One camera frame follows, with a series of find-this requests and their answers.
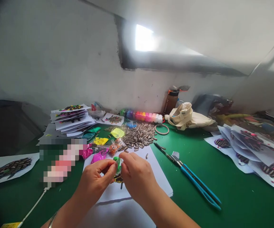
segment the bracelet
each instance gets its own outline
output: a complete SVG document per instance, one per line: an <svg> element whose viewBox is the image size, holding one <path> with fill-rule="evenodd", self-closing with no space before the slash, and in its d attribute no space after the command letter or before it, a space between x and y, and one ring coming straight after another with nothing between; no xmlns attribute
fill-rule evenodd
<svg viewBox="0 0 274 228"><path fill-rule="evenodd" d="M156 129L157 126L163 126L163 127L167 128L168 131L167 131L166 133L159 132L159 131L157 131L157 129ZM169 130L169 128L168 128L166 125L157 124L157 125L155 126L155 131L156 131L158 134L160 134L160 135L167 135L167 134L169 133L170 130Z"/></svg>
<svg viewBox="0 0 274 228"><path fill-rule="evenodd" d="M53 222L55 220L55 217L56 217L58 212L59 212L59 210L57 210L56 213L51 217L48 228L52 228L52 224L53 224Z"/></svg>

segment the blue scissors handle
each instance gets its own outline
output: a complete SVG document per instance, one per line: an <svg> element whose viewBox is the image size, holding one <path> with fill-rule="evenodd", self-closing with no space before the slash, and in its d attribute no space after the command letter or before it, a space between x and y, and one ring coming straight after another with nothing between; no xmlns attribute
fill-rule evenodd
<svg viewBox="0 0 274 228"><path fill-rule="evenodd" d="M198 190L200 191L200 193L206 198L206 200L213 205L216 209L218 210L222 210L221 207L214 201L214 199L207 193L207 191L210 192L210 194L221 204L221 201L219 200L219 198L187 167L186 164L183 164L183 166L180 168L181 171L190 179L190 181L192 181L192 183L198 188ZM188 172L191 172L191 174L197 178L197 180L199 182L202 183L202 185L207 188L207 191L205 189L203 189L200 184L191 176L191 174Z"/></svg>

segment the small plastic bag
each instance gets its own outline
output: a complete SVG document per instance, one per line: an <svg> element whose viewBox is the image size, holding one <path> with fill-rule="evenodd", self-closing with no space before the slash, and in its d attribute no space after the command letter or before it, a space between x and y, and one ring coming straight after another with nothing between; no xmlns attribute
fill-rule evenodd
<svg viewBox="0 0 274 228"><path fill-rule="evenodd" d="M94 136L95 136L95 133L86 133L82 136L82 138L90 140Z"/></svg>
<svg viewBox="0 0 274 228"><path fill-rule="evenodd" d="M125 135L124 131L119 129L119 128L115 128L114 130L111 131L112 136L114 136L115 138L121 138Z"/></svg>
<svg viewBox="0 0 274 228"><path fill-rule="evenodd" d="M88 129L86 130L87 132L90 132L90 133L96 133L98 131L100 131L101 127L93 127L91 129Z"/></svg>
<svg viewBox="0 0 274 228"><path fill-rule="evenodd" d="M83 150L79 151L79 154L82 156L84 160L86 160L89 156L91 156L94 152L93 150L93 144L89 143L86 145L86 148L84 148L85 145L83 145Z"/></svg>
<svg viewBox="0 0 274 228"><path fill-rule="evenodd" d="M114 157L113 160L117 162L116 175L118 175L118 174L121 173L121 158L119 158L119 157Z"/></svg>
<svg viewBox="0 0 274 228"><path fill-rule="evenodd" d="M103 146L108 141L108 138L99 138L96 137L91 143L96 144L98 146Z"/></svg>
<svg viewBox="0 0 274 228"><path fill-rule="evenodd" d="M121 138L118 138L115 140L111 140L112 141L112 144L110 145L109 147L109 152L112 156L115 155L115 153L122 147L125 147L126 144L123 142L123 140Z"/></svg>
<svg viewBox="0 0 274 228"><path fill-rule="evenodd" d="M91 164L105 159L106 154L108 153L108 147L97 146L97 148L98 148L97 153L93 156Z"/></svg>

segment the hand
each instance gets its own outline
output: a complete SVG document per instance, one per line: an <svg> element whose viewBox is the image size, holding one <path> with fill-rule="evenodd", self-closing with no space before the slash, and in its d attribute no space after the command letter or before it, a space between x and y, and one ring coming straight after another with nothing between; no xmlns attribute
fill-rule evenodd
<svg viewBox="0 0 274 228"><path fill-rule="evenodd" d="M151 165L135 153L122 152L119 157L123 159L121 174L125 187L132 198L143 207L161 190Z"/></svg>
<svg viewBox="0 0 274 228"><path fill-rule="evenodd" d="M111 159L104 159L86 166L73 197L91 208L112 182L116 169L117 163Z"/></svg>

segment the forearm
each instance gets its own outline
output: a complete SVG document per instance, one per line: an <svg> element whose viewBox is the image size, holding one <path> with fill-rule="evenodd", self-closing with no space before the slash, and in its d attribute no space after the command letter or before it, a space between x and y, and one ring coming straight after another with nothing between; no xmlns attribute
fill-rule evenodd
<svg viewBox="0 0 274 228"><path fill-rule="evenodd" d="M90 210L91 206L78 199L73 195L57 213L52 228L75 228L80 221L84 218L86 213ZM49 221L47 221L41 228L48 228Z"/></svg>
<svg viewBox="0 0 274 228"><path fill-rule="evenodd" d="M159 228L199 228L161 188L155 191L155 194L150 196L141 206Z"/></svg>

